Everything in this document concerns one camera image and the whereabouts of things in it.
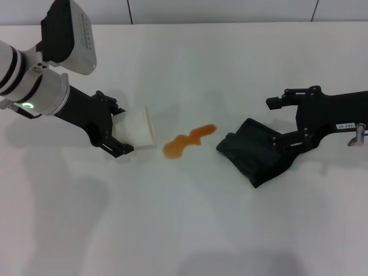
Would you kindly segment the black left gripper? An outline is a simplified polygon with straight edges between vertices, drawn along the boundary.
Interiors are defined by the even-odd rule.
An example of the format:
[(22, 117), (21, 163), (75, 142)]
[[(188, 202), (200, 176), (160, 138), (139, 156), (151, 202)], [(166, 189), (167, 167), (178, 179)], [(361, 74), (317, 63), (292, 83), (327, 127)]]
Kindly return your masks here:
[(112, 116), (124, 112), (126, 110), (118, 105), (115, 98), (99, 90), (89, 96), (71, 86), (66, 103), (55, 113), (55, 117), (83, 129), (93, 146), (118, 158), (134, 151), (132, 145), (112, 136)]

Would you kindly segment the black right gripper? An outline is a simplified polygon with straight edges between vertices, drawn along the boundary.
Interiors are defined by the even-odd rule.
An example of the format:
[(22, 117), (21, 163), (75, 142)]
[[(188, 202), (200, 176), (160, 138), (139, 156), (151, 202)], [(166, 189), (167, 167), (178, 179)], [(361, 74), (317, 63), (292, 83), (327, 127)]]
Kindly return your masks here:
[(266, 99), (270, 110), (298, 106), (298, 131), (277, 134), (272, 145), (278, 151), (305, 153), (318, 147), (332, 133), (355, 131), (353, 145), (364, 145), (367, 131), (367, 92), (325, 95), (320, 86), (285, 89), (280, 97)]

